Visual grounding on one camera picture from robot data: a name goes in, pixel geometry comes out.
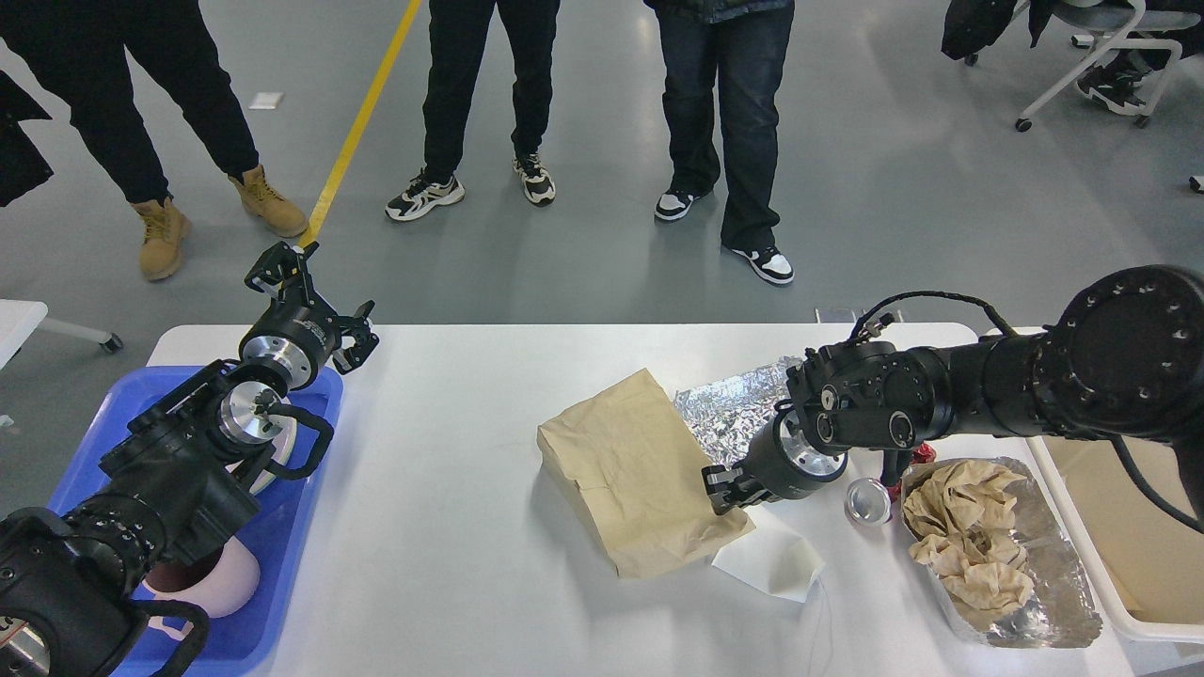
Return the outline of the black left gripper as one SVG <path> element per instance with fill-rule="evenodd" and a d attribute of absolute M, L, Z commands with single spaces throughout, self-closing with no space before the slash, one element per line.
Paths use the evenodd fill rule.
<path fill-rule="evenodd" d="M 318 243 L 271 245 L 244 277 L 246 287 L 268 294 L 268 308 L 238 347 L 242 361 L 267 360 L 283 369 L 290 390 L 309 385 L 331 357 L 338 373 L 360 369 L 379 345 L 367 300 L 356 313 L 335 316 L 313 285 L 307 261 Z"/>

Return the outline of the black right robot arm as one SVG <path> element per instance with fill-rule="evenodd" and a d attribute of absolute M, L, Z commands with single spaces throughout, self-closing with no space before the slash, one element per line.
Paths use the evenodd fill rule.
<path fill-rule="evenodd" d="M 1110 273 L 1060 320 L 1020 335 L 990 305 L 995 336 L 897 351 L 877 304 L 844 341 L 787 369 L 787 396 L 731 467 L 702 471 L 716 514 L 805 498 L 846 469 L 846 451 L 884 453 L 883 484 L 911 451 L 950 434 L 1108 440 L 1138 489 L 1202 529 L 1203 287 L 1184 267 Z"/>

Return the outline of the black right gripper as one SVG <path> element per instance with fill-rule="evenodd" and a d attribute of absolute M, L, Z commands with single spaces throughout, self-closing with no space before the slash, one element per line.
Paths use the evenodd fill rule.
<path fill-rule="evenodd" d="M 801 432 L 799 413 L 778 410 L 774 419 L 752 435 L 743 466 L 706 466 L 702 479 L 713 512 L 721 517 L 765 501 L 807 498 L 839 479 L 846 466 L 846 454 L 813 449 Z M 746 479 L 752 487 L 746 487 Z"/>

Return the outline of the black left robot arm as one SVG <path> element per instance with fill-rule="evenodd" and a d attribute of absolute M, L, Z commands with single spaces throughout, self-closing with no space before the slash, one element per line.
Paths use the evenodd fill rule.
<path fill-rule="evenodd" d="M 260 510 L 253 481 L 313 475 L 334 438 L 330 420 L 287 404 L 323 364 L 360 367 L 378 346 L 373 301 L 340 314 L 307 269 L 318 245 L 278 243 L 244 283 L 275 300 L 236 359 L 199 369 L 129 420 L 129 436 L 102 457 L 107 485 L 64 516 L 45 507 L 2 522 L 5 676 L 107 676 L 154 617 L 191 622 L 159 669 L 181 676 L 207 643 L 211 616 L 197 604 L 136 600 L 160 563 L 195 564 Z"/>

